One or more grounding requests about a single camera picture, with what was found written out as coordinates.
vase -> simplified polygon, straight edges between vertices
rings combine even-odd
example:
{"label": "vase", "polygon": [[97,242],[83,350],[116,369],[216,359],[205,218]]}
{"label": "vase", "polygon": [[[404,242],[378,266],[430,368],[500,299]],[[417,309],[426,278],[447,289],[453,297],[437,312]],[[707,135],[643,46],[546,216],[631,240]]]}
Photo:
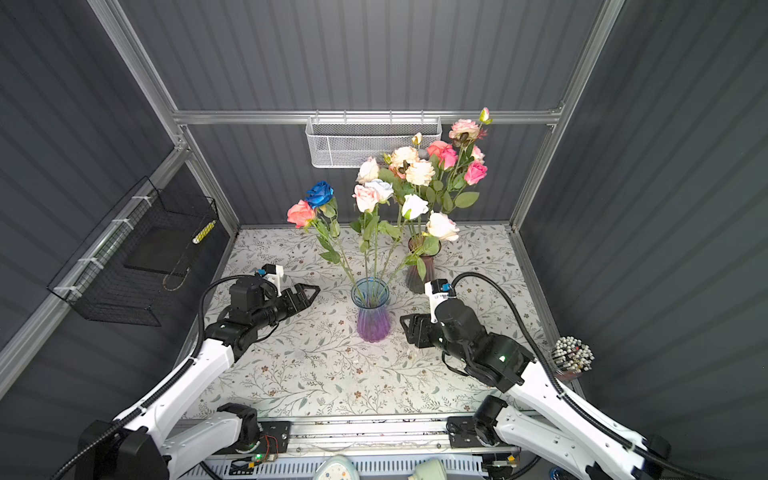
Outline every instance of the vase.
{"label": "vase", "polygon": [[[413,251],[412,242],[413,239],[408,240],[408,248],[411,251]],[[437,253],[440,253],[440,250],[442,249],[442,243],[439,245],[440,248],[437,250]],[[424,266],[427,267],[423,280],[419,275],[419,268],[416,265],[409,265],[408,270],[406,271],[406,285],[408,286],[408,290],[421,295],[424,293],[424,284],[437,279],[437,274],[435,273],[435,256],[437,253],[435,253],[435,255],[421,255]]]}
{"label": "vase", "polygon": [[357,333],[366,342],[379,342],[389,335],[389,287],[384,280],[369,276],[358,280],[352,288],[352,301],[357,306]]}

floral pattern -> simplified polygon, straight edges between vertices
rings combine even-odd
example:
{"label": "floral pattern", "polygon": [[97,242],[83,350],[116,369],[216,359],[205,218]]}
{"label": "floral pattern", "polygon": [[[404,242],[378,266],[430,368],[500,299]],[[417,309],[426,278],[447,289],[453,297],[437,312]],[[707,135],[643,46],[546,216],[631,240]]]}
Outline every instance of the floral pattern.
{"label": "floral pattern", "polygon": [[[462,226],[459,239],[444,242],[435,258],[439,276],[452,280],[473,270],[501,284],[515,301],[537,342],[544,332],[502,225]],[[343,228],[349,263],[364,276],[357,234]],[[384,256],[388,249],[379,249]],[[257,343],[212,382],[187,411],[186,418],[205,418],[226,402],[249,405],[260,417],[306,415],[369,415],[393,413],[474,412],[493,389],[450,372],[437,349],[417,349],[406,341],[399,317],[429,311],[426,296],[411,293],[405,270],[389,281],[392,332],[379,343],[366,343],[356,331],[351,286],[340,266],[320,258],[322,249],[303,230],[242,230],[235,241],[224,276],[251,273],[265,263],[283,265],[286,284],[308,283],[321,289],[315,303],[286,320],[269,339]],[[397,246],[391,265],[407,254]],[[229,303],[229,283],[220,286],[206,323]],[[492,332],[526,345],[504,300],[489,285],[468,278],[457,294],[475,309]],[[454,366],[456,359],[448,358]]]}

